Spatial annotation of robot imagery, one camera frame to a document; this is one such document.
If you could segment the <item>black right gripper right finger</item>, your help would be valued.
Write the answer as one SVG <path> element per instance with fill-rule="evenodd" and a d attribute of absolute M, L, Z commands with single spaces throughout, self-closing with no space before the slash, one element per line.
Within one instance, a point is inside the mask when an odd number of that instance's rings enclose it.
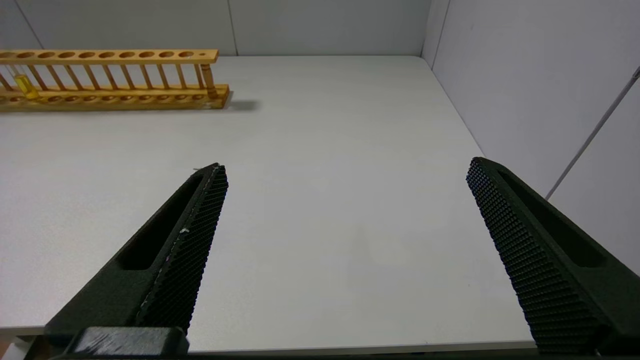
<path fill-rule="evenodd" d="M 466 175 L 542 356 L 637 357 L 640 279 L 498 162 Z"/>

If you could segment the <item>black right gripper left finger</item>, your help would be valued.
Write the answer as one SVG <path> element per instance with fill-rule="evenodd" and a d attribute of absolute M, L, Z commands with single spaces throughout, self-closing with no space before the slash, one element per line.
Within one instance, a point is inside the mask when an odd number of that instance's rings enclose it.
<path fill-rule="evenodd" d="M 89 327 L 190 327 L 226 199 L 226 167 L 192 174 L 46 324 L 67 346 Z"/>

